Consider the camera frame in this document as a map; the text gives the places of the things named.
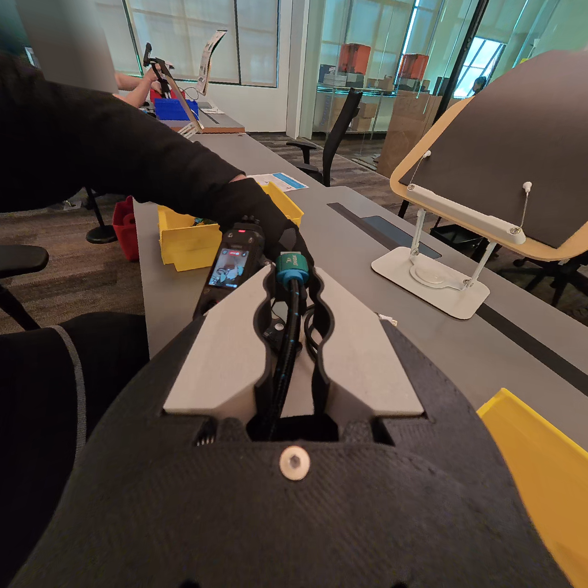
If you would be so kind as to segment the orange resin printer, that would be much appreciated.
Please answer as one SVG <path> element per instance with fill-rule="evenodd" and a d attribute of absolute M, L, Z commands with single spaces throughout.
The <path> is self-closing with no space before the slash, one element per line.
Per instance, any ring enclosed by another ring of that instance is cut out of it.
<path fill-rule="evenodd" d="M 426 54 L 403 54 L 398 78 L 422 81 L 429 62 Z"/>
<path fill-rule="evenodd" d="M 344 43 L 339 54 L 337 71 L 345 74 L 365 75 L 371 47 L 361 43 Z"/>

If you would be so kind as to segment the person's left hand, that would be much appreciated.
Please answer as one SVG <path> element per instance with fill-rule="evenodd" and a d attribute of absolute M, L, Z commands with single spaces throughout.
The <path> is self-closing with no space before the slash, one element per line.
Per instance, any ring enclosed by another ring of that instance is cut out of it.
<path fill-rule="evenodd" d="M 283 252 L 298 252 L 309 268 L 315 265 L 298 225 L 282 213 L 252 178 L 225 185 L 205 217 L 216 221 L 223 232 L 245 221 L 260 227 L 264 237 L 263 253 L 270 261 L 276 261 Z"/>

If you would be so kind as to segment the large cardboard box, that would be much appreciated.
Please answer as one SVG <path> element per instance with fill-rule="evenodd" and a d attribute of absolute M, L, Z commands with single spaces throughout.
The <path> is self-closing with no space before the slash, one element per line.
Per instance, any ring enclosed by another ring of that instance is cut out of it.
<path fill-rule="evenodd" d="M 404 157 L 433 125 L 442 96 L 399 90 L 379 156 L 377 173 L 390 178 Z"/>

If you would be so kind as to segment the black mesh office chair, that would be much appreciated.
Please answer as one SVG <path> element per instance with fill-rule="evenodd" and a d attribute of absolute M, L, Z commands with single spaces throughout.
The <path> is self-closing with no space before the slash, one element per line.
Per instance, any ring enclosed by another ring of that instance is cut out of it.
<path fill-rule="evenodd" d="M 331 186 L 331 169 L 334 156 L 340 146 L 352 120 L 359 114 L 359 104 L 363 93 L 355 88 L 350 88 L 338 114 L 333 128 L 327 137 L 322 148 L 322 169 L 319 170 L 311 164 L 311 151 L 318 149 L 318 146 L 307 140 L 296 139 L 286 142 L 286 146 L 298 148 L 303 154 L 303 163 L 295 164 L 295 167 L 320 182 L 325 187 Z"/>

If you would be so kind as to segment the teal desk hatch cover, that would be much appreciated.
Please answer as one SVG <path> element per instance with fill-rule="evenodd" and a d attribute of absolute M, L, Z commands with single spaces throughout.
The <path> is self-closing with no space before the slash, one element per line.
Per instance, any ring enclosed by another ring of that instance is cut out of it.
<path fill-rule="evenodd" d="M 399 246 L 411 246 L 413 236 L 401 230 L 401 228 L 397 227 L 395 224 L 390 223 L 386 219 L 382 217 L 373 216 L 364 217 L 362 218 L 362 220 L 365 221 L 365 223 L 370 225 L 376 231 L 379 231 L 381 234 L 395 241 Z M 419 243 L 419 252 L 432 259 L 438 259 L 442 256 L 440 253 L 438 253 L 437 251 L 435 251 L 434 249 L 430 248 L 422 242 Z"/>

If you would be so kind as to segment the yellow plastic bin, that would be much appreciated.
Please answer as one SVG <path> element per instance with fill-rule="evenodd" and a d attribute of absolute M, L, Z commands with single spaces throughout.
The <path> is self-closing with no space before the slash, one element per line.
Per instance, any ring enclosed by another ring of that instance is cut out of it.
<path fill-rule="evenodd" d="M 574 587 L 587 587 L 587 451 L 506 388 L 478 411 L 541 540 Z"/>
<path fill-rule="evenodd" d="M 278 180 L 269 181 L 261 188 L 289 220 L 300 225 L 304 212 L 283 192 Z M 158 227 L 165 265 L 172 264 L 181 272 L 207 268 L 213 263 L 222 239 L 218 224 L 196 222 L 195 217 L 158 205 Z"/>

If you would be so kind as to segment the white stand with wooden board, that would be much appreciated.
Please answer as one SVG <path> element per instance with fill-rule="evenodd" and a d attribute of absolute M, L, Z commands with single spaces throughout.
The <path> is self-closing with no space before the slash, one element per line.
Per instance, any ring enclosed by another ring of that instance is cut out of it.
<path fill-rule="evenodd" d="M 418 207 L 410 246 L 371 263 L 380 276 L 456 319 L 489 296 L 479 281 L 497 245 L 538 269 L 533 290 L 553 279 L 587 293 L 587 49 L 551 50 L 517 66 L 443 114 L 398 163 L 390 187 Z M 425 213 L 488 241 L 473 274 L 420 253 Z"/>

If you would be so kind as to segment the blue plastic bin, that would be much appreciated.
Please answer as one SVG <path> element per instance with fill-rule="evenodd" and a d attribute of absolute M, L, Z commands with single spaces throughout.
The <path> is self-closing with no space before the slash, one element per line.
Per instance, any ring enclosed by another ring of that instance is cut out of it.
<path fill-rule="evenodd" d="M 179 99 L 155 98 L 153 106 L 161 121 L 188 121 L 189 116 Z"/>

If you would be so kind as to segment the black hdmi switch box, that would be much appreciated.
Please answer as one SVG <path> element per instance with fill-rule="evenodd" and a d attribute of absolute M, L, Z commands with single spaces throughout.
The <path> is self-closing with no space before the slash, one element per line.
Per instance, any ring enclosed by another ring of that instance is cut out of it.
<path fill-rule="evenodd" d="M 268 343 L 275 359 L 278 358 L 283 336 L 286 332 L 289 307 L 286 302 L 273 299 L 270 305 L 271 321 L 269 327 L 264 331 L 263 337 Z"/>

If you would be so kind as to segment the black vertical pole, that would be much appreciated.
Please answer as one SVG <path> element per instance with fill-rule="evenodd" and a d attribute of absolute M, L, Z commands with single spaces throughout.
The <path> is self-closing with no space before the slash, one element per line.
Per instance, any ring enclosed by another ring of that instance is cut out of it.
<path fill-rule="evenodd" d="M 402 46 L 396 89 L 442 96 L 433 123 L 452 102 L 461 67 L 474 40 L 488 1 L 413 1 Z M 422 81 L 399 79 L 403 54 L 426 54 Z"/>

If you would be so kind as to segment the black floor stand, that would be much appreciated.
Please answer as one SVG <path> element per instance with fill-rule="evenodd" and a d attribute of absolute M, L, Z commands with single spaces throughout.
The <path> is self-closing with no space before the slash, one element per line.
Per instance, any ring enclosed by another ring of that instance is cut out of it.
<path fill-rule="evenodd" d="M 107 245 L 118 241 L 116 231 L 111 224 L 106 224 L 96 201 L 96 193 L 90 187 L 85 188 L 88 208 L 93 210 L 98 221 L 98 226 L 89 230 L 86 241 L 92 245 Z"/>

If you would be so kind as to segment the white blue paper sheet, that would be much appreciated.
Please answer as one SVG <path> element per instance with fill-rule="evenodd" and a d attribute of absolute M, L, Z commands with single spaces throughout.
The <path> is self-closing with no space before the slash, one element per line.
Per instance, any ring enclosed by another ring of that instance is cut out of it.
<path fill-rule="evenodd" d="M 254 179 L 261 187 L 266 187 L 272 183 L 283 192 L 308 188 L 306 184 L 282 172 L 248 175 L 246 177 Z"/>

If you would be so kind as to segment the red storage bin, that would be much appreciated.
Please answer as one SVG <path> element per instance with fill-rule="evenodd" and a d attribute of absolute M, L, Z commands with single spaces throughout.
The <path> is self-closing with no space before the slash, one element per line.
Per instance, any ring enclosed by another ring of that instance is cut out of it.
<path fill-rule="evenodd" d="M 123 255 L 126 257 L 127 261 L 139 261 L 134 199 L 131 195 L 128 195 L 124 201 L 116 203 L 112 217 L 112 225 Z"/>

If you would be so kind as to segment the wooden side desk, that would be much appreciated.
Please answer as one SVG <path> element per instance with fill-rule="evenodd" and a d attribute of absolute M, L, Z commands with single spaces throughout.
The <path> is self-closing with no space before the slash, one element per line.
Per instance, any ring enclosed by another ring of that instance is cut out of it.
<path fill-rule="evenodd" d="M 245 133 L 245 127 L 226 114 L 213 114 L 212 116 L 202 111 L 198 112 L 200 128 L 197 133 L 200 134 L 242 134 Z M 176 132 L 189 124 L 189 120 L 164 120 L 160 119 L 168 127 Z"/>

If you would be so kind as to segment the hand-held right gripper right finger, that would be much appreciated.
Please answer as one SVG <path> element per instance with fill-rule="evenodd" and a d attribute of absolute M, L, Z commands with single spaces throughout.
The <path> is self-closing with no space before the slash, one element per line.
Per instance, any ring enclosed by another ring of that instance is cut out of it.
<path fill-rule="evenodd" d="M 381 319 L 323 269 L 314 269 L 313 327 L 321 341 L 312 376 L 314 413 L 339 428 L 376 417 L 420 417 L 424 408 Z"/>

